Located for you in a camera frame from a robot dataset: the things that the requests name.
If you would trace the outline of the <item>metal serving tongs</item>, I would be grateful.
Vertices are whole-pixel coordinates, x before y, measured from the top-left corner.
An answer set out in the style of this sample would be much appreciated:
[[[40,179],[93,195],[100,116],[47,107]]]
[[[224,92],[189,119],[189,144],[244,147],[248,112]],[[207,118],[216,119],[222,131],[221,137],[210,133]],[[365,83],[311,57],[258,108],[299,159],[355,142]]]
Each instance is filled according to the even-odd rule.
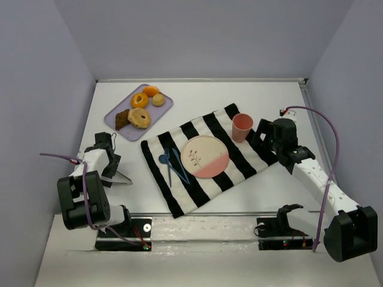
[[[112,178],[102,176],[101,180],[106,182],[107,185],[122,184],[122,185],[133,185],[133,182],[123,173],[116,171],[116,174]]]

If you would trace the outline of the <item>large beige bagel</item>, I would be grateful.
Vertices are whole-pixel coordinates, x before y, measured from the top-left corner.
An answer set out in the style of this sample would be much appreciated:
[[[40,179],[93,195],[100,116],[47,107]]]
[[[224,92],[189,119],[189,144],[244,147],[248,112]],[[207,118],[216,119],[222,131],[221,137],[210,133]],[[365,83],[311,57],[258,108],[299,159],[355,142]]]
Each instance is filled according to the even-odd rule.
[[[134,108],[129,111],[128,119],[138,129],[147,129],[151,124],[151,115],[144,108]]]

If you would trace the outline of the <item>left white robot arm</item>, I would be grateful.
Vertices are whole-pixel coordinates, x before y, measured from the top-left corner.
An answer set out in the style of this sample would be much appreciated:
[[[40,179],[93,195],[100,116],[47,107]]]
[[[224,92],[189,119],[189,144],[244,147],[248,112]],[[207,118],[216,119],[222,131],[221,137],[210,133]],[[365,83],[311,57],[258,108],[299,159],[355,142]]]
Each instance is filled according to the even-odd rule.
[[[77,168],[57,182],[63,223],[69,230],[84,227],[130,230],[131,215],[123,205],[111,205],[106,187],[116,174],[121,157],[114,152],[109,133],[95,134],[95,144],[85,149],[83,158],[67,158]]]

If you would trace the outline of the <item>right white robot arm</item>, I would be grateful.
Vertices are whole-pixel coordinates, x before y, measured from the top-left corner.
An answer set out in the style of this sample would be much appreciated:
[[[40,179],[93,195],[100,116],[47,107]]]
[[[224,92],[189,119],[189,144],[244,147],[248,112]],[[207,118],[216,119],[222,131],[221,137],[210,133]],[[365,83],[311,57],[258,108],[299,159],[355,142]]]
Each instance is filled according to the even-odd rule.
[[[323,227],[322,220],[310,214],[302,205],[286,204],[278,209],[275,217],[258,221],[262,238],[302,231],[313,240],[323,243],[327,253],[336,262],[377,250],[377,213],[372,207],[363,207],[348,197],[329,178],[311,150],[298,144],[293,120],[260,120],[253,144],[276,155],[279,164],[321,204],[320,214],[330,222],[328,227]]]

